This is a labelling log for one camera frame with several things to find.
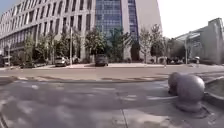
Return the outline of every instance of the white building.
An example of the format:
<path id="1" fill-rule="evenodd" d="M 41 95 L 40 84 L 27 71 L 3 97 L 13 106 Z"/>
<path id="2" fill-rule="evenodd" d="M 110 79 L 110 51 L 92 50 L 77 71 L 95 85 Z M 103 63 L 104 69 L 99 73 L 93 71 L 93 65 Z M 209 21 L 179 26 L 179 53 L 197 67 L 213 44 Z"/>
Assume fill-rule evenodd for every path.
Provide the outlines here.
<path id="1" fill-rule="evenodd" d="M 66 24 L 80 31 L 79 57 L 84 59 L 85 35 L 91 28 L 96 26 L 108 33 L 110 29 L 122 27 L 138 39 L 142 27 L 161 25 L 161 20 L 157 0 L 19 0 L 0 17 L 0 48 L 10 43 L 12 52 L 21 50 L 27 35 L 38 42 L 39 36 L 50 30 L 60 39 Z M 129 51 L 126 50 L 126 57 L 130 57 Z"/>
<path id="2" fill-rule="evenodd" d="M 216 64 L 224 63 L 224 31 L 221 18 L 208 22 L 208 25 L 191 31 L 190 33 L 176 37 L 185 41 L 190 49 L 189 58 L 199 56 L 202 60 L 210 60 Z"/>

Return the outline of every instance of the stone bollard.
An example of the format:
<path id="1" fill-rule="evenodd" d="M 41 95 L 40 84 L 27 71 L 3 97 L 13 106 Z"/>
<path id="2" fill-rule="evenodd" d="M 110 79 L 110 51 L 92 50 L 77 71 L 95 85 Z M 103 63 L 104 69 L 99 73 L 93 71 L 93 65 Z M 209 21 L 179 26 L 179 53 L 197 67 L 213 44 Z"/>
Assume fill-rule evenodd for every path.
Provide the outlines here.
<path id="1" fill-rule="evenodd" d="M 169 85 L 169 94 L 177 95 L 177 81 L 181 77 L 181 74 L 178 72 L 174 72 L 169 75 L 168 85 Z"/>
<path id="2" fill-rule="evenodd" d="M 205 83 L 194 75 L 181 75 L 177 80 L 178 109 L 186 112 L 198 112 L 202 109 L 201 100 L 204 96 Z"/>

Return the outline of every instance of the bush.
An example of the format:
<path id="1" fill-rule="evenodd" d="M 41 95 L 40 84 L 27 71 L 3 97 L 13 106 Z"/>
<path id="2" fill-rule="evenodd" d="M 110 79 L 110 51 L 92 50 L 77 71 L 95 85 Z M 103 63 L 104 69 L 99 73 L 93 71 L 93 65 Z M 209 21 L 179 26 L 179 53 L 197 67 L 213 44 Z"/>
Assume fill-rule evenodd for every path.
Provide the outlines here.
<path id="1" fill-rule="evenodd" d="M 154 59 L 150 59 L 150 63 L 154 64 L 155 60 Z"/>
<path id="2" fill-rule="evenodd" d="M 160 58 L 160 59 L 159 59 L 159 63 L 160 63 L 160 64 L 163 64 L 163 62 L 164 62 L 164 58 Z"/>

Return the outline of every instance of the car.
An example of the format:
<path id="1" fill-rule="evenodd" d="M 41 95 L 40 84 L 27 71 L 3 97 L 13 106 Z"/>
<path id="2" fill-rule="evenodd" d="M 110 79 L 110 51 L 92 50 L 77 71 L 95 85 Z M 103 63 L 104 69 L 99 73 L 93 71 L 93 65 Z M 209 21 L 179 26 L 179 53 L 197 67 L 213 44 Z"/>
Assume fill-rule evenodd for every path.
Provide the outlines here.
<path id="1" fill-rule="evenodd" d="M 108 57 L 105 54 L 97 54 L 95 57 L 95 66 L 108 66 Z"/>
<path id="2" fill-rule="evenodd" d="M 67 57 L 56 57 L 55 67 L 66 67 L 69 65 L 69 59 Z"/>

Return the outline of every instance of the road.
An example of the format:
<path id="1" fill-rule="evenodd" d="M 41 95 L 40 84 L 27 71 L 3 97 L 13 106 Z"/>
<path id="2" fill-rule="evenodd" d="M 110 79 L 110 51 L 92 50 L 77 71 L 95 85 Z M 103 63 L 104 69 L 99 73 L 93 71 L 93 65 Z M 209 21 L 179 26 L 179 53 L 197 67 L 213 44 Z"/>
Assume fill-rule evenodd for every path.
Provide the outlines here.
<path id="1" fill-rule="evenodd" d="M 222 128 L 223 112 L 196 119 L 173 106 L 167 81 L 48 83 L 18 80 L 1 87 L 9 128 Z"/>
<path id="2" fill-rule="evenodd" d="M 0 76 L 25 77 L 27 79 L 39 78 L 40 80 L 152 80 L 167 78 L 172 72 L 202 73 L 224 72 L 223 66 L 205 66 L 199 68 L 185 65 L 168 66 L 167 68 L 90 68 L 90 69 L 24 69 L 0 71 Z"/>

